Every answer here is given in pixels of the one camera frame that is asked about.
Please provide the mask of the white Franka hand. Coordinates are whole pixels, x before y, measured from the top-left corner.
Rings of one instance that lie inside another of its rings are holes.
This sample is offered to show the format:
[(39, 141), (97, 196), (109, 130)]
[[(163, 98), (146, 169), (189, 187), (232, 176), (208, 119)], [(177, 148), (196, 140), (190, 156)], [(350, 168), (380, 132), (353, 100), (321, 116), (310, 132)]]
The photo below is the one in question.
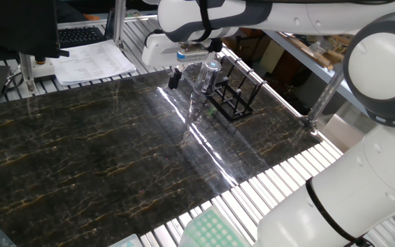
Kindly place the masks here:
[[(193, 64), (212, 60), (219, 51), (219, 39), (203, 42), (186, 41), (175, 43), (164, 33), (152, 32), (146, 36), (142, 61), (151, 67), (168, 67), (180, 64)], [(171, 68), (169, 89), (178, 88), (182, 72), (179, 68)]]

